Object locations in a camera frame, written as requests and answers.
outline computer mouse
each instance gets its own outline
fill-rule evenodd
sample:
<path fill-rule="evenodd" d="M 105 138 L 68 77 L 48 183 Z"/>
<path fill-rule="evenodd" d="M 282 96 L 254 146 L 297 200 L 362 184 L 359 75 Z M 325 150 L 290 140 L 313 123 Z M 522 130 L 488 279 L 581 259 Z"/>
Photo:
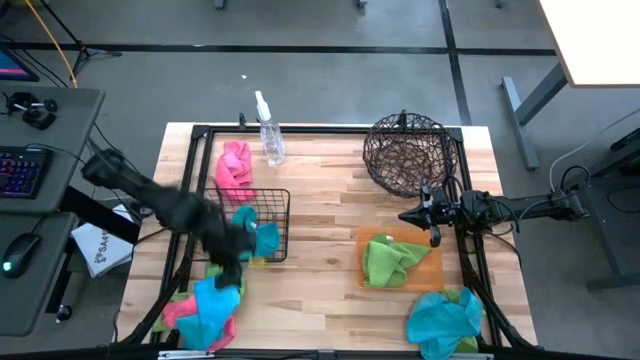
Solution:
<path fill-rule="evenodd" d="M 2 275 L 15 279 L 24 274 L 40 240 L 40 235 L 32 233 L 20 234 L 13 239 L 2 255 Z"/>

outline floor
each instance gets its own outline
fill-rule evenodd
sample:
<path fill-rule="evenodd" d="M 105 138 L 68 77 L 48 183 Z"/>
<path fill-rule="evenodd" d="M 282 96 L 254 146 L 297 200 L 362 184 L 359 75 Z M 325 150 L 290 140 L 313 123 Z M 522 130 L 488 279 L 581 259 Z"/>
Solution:
<path fill-rule="evenodd" d="M 458 48 L 551 49 L 552 40 L 531 0 L 442 0 L 448 5 Z M 351 0 L 229 0 L 223 12 L 212 0 L 51 0 L 51 6 L 89 43 L 173 45 L 402 46 L 443 49 L 438 0 L 369 0 L 360 13 Z M 53 20 L 45 16 L 52 24 Z M 48 39 L 23 8 L 0 20 L 0 33 L 21 41 Z M 63 42 L 61 30 L 54 34 Z M 548 167 L 559 155 L 640 103 L 640 90 L 563 89 L 530 129 L 541 168 L 529 173 L 517 154 L 499 88 L 513 76 L 521 95 L 556 64 L 553 56 L 459 55 L 462 81 L 454 86 L 449 55 L 291 54 L 222 52 L 127 52 L 119 59 L 92 61 L 80 86 L 100 88 L 107 98 L 99 124 L 145 174 L 152 175 L 170 121 L 235 121 L 254 117 L 254 90 L 262 90 L 275 118 L 283 122 L 373 123 L 407 109 L 447 125 L 471 121 L 488 126 L 504 193 L 525 196 L 548 191 Z M 53 51 L 32 51 L 65 74 Z M 457 99 L 466 98 L 469 119 Z M 608 145 L 635 129 L 630 119 L 561 163 L 591 165 Z M 90 192 L 79 177 L 74 185 Z M 97 198 L 110 197 L 96 192 Z M 606 277 L 608 265 L 589 222 L 532 220 L 516 236 L 539 343 L 547 349 L 640 358 L 640 288 L 587 292 L 587 280 Z M 43 315 L 34 333 L 0 338 L 9 352 L 96 346 L 108 343 L 125 277 L 90 280 L 75 276 L 67 302 L 72 320 L 55 324 Z"/>

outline pink cloth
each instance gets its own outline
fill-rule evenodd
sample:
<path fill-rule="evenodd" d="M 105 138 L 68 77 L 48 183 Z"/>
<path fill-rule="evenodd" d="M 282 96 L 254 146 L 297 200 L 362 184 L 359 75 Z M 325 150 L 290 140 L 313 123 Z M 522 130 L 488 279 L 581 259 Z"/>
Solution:
<path fill-rule="evenodd" d="M 175 329 L 176 320 L 187 316 L 193 316 L 198 313 L 198 304 L 195 295 L 191 295 L 183 301 L 171 302 L 165 305 L 162 310 L 162 317 L 165 325 L 171 329 Z"/>
<path fill-rule="evenodd" d="M 220 340 L 216 340 L 207 351 L 220 350 L 223 347 L 229 345 L 229 343 L 236 337 L 236 320 L 233 315 L 229 316 L 229 319 L 224 323 L 224 329 L 222 329 L 224 337 Z"/>
<path fill-rule="evenodd" d="M 244 188 L 251 184 L 251 149 L 241 141 L 224 143 L 224 153 L 218 159 L 216 183 L 221 189 Z M 256 196 L 253 190 L 228 190 L 223 192 L 231 200 L 247 201 Z"/>

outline blue cloth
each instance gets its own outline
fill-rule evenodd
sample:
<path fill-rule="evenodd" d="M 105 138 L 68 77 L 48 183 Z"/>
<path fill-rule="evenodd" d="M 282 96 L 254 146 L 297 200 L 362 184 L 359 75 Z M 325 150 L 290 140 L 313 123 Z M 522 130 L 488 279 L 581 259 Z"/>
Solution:
<path fill-rule="evenodd" d="M 250 206 L 243 206 L 236 210 L 231 217 L 231 223 L 234 225 L 242 225 L 245 230 L 256 233 L 256 251 L 253 256 L 265 257 L 273 254 L 280 246 L 280 230 L 278 225 L 269 223 L 257 226 L 256 211 Z M 249 260 L 252 257 L 250 251 L 240 254 L 240 260 Z"/>
<path fill-rule="evenodd" d="M 480 334 L 482 304 L 465 288 L 458 303 L 438 292 L 421 297 L 407 322 L 407 340 L 420 344 L 422 357 L 448 359 L 463 337 Z"/>
<path fill-rule="evenodd" d="M 200 280 L 194 285 L 198 314 L 179 318 L 176 326 L 191 350 L 207 350 L 224 336 L 224 324 L 240 304 L 237 286 L 216 289 L 215 278 Z"/>

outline yellow cable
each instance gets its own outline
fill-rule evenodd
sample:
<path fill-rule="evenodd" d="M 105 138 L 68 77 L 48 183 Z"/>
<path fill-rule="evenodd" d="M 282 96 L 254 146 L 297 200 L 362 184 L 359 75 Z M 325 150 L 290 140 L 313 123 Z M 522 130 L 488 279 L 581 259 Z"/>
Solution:
<path fill-rule="evenodd" d="M 31 9 L 31 12 L 33 13 L 33 15 L 35 15 L 36 19 L 38 19 L 38 22 L 40 22 L 40 25 L 42 25 L 42 28 L 44 29 L 44 31 L 46 31 L 47 35 L 49 35 L 49 38 L 53 42 L 53 45 L 55 45 L 56 49 L 58 49 L 60 56 L 62 56 L 62 60 L 64 60 L 64 64 L 67 65 L 67 70 L 69 71 L 69 75 L 71 75 L 71 82 L 73 83 L 73 87 L 77 88 L 78 81 L 76 80 L 75 75 L 73 75 L 73 70 L 71 70 L 71 65 L 69 65 L 69 60 L 67 60 L 67 57 L 62 52 L 62 49 L 60 48 L 60 45 L 58 45 L 56 38 L 53 37 L 53 34 L 51 33 L 51 31 L 49 31 L 49 28 L 47 27 L 47 24 L 45 24 L 44 21 L 42 21 L 42 18 L 40 17 L 40 15 L 38 15 L 38 12 L 36 11 L 36 9 L 33 7 L 33 5 L 31 5 L 31 1 L 30 0 L 25 0 L 25 1 L 29 9 Z"/>

